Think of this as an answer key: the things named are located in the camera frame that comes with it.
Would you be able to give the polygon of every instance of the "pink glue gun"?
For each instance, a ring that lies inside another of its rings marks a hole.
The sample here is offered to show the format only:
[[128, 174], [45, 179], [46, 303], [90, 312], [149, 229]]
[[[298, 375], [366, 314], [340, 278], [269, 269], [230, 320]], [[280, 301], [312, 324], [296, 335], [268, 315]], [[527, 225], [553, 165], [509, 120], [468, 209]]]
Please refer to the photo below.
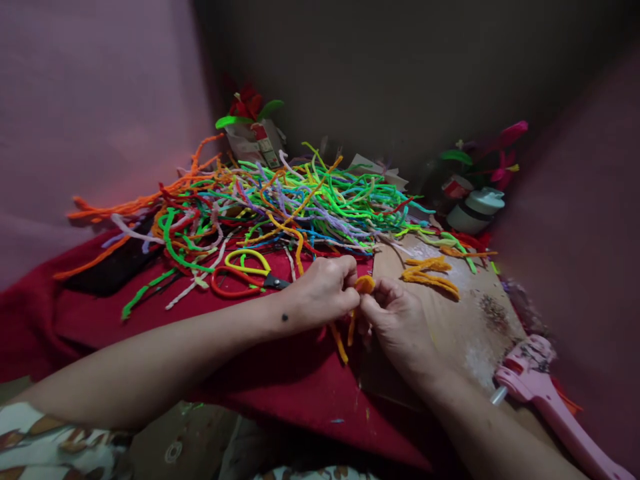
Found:
[[509, 394], [520, 402], [533, 402], [585, 473], [595, 480], [634, 480], [634, 476], [613, 462], [583, 430], [558, 395], [549, 376], [555, 358], [551, 344], [530, 335], [507, 355], [495, 372], [501, 385], [492, 403]]

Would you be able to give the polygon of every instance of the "woman's right hand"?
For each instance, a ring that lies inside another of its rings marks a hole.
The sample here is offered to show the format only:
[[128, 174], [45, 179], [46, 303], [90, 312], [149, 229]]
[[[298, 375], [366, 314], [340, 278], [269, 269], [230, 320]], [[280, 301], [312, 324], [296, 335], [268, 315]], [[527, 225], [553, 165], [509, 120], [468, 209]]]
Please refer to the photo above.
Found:
[[422, 302], [396, 280], [383, 277], [360, 308], [402, 377], [414, 388], [434, 381], [446, 370], [435, 350]]

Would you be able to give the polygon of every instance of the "jar lid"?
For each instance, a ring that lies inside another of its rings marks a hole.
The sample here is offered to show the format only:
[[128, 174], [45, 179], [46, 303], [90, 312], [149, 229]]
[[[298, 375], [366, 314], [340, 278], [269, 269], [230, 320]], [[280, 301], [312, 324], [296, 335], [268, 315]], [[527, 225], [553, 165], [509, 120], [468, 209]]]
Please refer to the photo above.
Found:
[[472, 191], [465, 203], [476, 212], [493, 215], [505, 206], [505, 201], [502, 200], [504, 195], [500, 190], [484, 187], [482, 190]]

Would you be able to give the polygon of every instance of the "yellow scissor handle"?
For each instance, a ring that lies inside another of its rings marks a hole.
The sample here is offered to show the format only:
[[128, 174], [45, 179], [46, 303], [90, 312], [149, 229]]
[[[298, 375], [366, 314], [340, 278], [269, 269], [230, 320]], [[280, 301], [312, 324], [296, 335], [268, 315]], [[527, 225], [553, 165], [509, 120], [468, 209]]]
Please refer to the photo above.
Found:
[[[256, 257], [264, 267], [264, 270], [252, 269], [250, 267], [241, 267], [240, 265], [232, 265], [231, 259], [237, 257], [238, 255], [252, 255]], [[236, 270], [240, 270], [244, 273], [253, 273], [254, 275], [262, 275], [264, 277], [266, 277], [271, 271], [271, 267], [267, 263], [267, 259], [264, 258], [260, 252], [256, 252], [256, 250], [251, 249], [240, 249], [232, 251], [227, 255], [227, 258], [225, 258], [225, 265], [231, 268], [235, 268]]]

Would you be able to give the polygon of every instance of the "floral sleeve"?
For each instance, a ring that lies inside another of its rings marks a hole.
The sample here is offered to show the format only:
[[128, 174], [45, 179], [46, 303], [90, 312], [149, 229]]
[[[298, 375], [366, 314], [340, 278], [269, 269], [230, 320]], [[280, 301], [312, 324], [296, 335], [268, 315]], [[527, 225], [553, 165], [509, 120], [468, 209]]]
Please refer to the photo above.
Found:
[[86, 429], [28, 403], [0, 409], [0, 479], [126, 480], [132, 435]]

